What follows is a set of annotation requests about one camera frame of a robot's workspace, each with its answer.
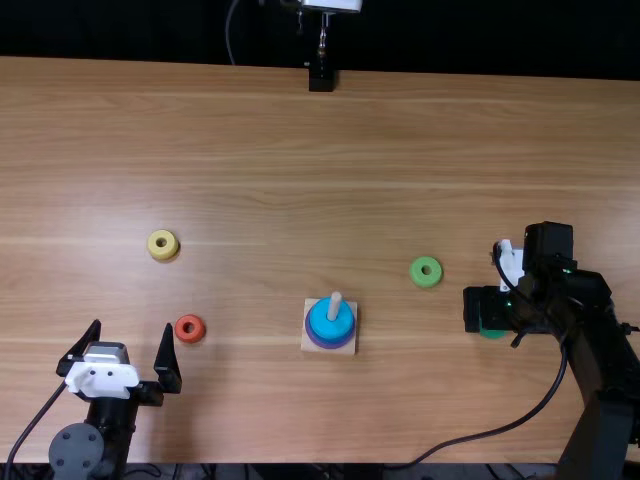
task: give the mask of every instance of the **black cable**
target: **black cable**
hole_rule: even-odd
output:
[[[215,472],[216,472],[215,464],[213,465],[213,468],[212,468],[208,464],[201,463],[200,468],[204,472],[205,478],[207,478],[208,480],[213,480],[215,478]]]
[[[24,429],[24,432],[22,432],[22,434],[18,437],[18,440],[16,440],[15,445],[13,446],[13,448],[9,452],[9,456],[7,457],[7,463],[4,466],[4,472],[2,472],[2,480],[10,480],[11,466],[13,465],[13,460],[16,457],[16,453],[18,453],[20,446],[29,436],[29,434],[31,433],[31,430],[33,430],[33,428],[38,424],[38,422],[42,419],[42,417],[44,417],[44,414],[47,413],[47,410],[51,408],[51,405],[53,405],[53,403],[58,399],[58,397],[64,391],[66,386],[67,385],[64,383],[64,380],[63,380],[60,386],[56,388],[56,391],[53,392],[53,395],[49,397],[49,400],[47,400],[47,402],[42,406],[40,411],[36,413],[36,416],[33,417],[33,420],[29,422],[29,425],[27,425],[27,428]]]
[[[162,476],[162,470],[160,470],[156,465],[154,465],[153,463],[146,463],[145,464],[148,467],[151,467],[153,469],[155,469],[155,471],[149,471],[149,470],[145,470],[144,468],[136,468],[134,470],[129,470],[127,473],[125,473],[123,475],[122,478],[126,478],[129,475],[133,475],[134,473],[146,473],[147,475],[150,475],[154,478],[160,478]]]
[[[509,430],[513,430],[514,428],[519,427],[523,423],[531,420],[540,412],[540,410],[542,410],[547,405],[547,403],[549,403],[549,401],[553,398],[553,395],[558,390],[560,383],[562,382],[564,373],[567,370],[567,359],[568,359],[567,348],[564,346],[564,344],[560,345],[560,351],[562,352],[562,360],[560,361],[560,368],[558,370],[558,374],[556,375],[556,379],[551,385],[551,388],[549,388],[549,391],[547,392],[547,394],[527,414],[523,415],[522,417],[520,417],[519,419],[511,423],[508,423],[507,425],[494,428],[493,430],[487,430],[486,432],[481,432],[481,433],[474,433],[473,435],[458,437],[452,440],[447,440],[446,442],[439,443],[438,445],[431,448],[430,450],[427,450],[425,453],[423,453],[418,458],[416,458],[415,460],[409,463],[405,463],[403,465],[385,466],[385,469],[386,470],[404,470],[407,468],[411,468],[414,465],[417,465],[423,460],[425,460],[427,457],[430,457],[437,451],[442,450],[443,448],[450,447],[452,445],[458,445],[460,443],[471,442],[473,440],[480,440],[481,438],[493,437],[494,435],[500,435],[501,433],[505,433],[505,432],[508,432]]]
[[[498,474],[495,472],[495,470],[493,468],[491,468],[491,465],[489,465],[488,463],[484,464],[485,467],[487,467],[487,470],[489,470],[489,473],[491,474],[491,476],[495,479],[495,480],[502,480]]]
[[[518,470],[518,469],[517,469],[516,467],[514,467],[512,464],[507,463],[506,465],[507,465],[507,468],[508,468],[509,470],[511,470],[513,473],[515,473],[515,474],[518,476],[518,478],[520,478],[521,480],[526,480],[526,479],[527,479],[527,477],[525,477],[525,476],[520,472],[520,470]]]

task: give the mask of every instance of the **blue ring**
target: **blue ring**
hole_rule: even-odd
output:
[[[305,330],[307,335],[311,339],[313,343],[318,345],[319,347],[325,349],[336,349],[345,346],[349,341],[353,338],[355,334],[355,319],[353,316],[353,312],[351,311],[351,307],[347,304],[347,302],[342,302],[340,305],[340,310],[338,311],[338,318],[335,321],[340,321],[340,323],[335,326],[343,325],[346,327],[344,333],[340,334],[334,339],[324,338],[319,335],[313,328],[312,323],[318,322],[329,322],[327,319],[327,311],[329,306],[330,299],[323,298],[316,302],[307,313],[305,318]]]

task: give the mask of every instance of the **wood grain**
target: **wood grain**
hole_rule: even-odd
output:
[[[528,411],[559,364],[550,338],[464,333],[488,252],[545,219],[575,227],[621,319],[640,303],[640,84],[0,59],[0,455],[54,390],[94,318],[150,377],[162,326],[180,396],[141,409],[130,461],[401,462]],[[167,228],[179,257],[154,262]],[[408,275],[436,256],[432,290]],[[357,301],[358,354],[306,358],[306,297]],[[65,394],[22,447],[46,461],[86,405]],[[582,411],[568,375],[527,425],[439,462],[552,462]],[[630,453],[630,458],[640,458]]]

